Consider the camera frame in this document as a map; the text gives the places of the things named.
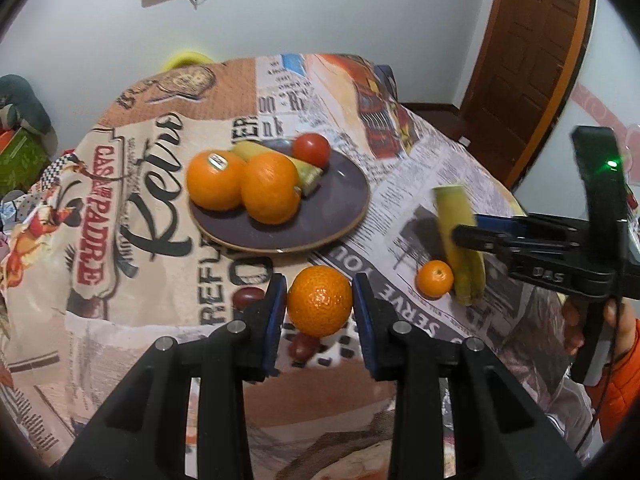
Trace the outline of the person's right hand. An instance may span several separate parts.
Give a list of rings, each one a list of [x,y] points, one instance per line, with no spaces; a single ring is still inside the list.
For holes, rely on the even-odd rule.
[[[580,322],[580,315],[585,307],[585,301],[578,297],[567,297],[562,307],[565,321],[564,348],[570,356],[574,356],[585,342]],[[603,308],[603,319],[609,326],[617,328],[613,360],[618,360],[634,348],[637,326],[634,307],[626,298],[620,302],[610,300]]]

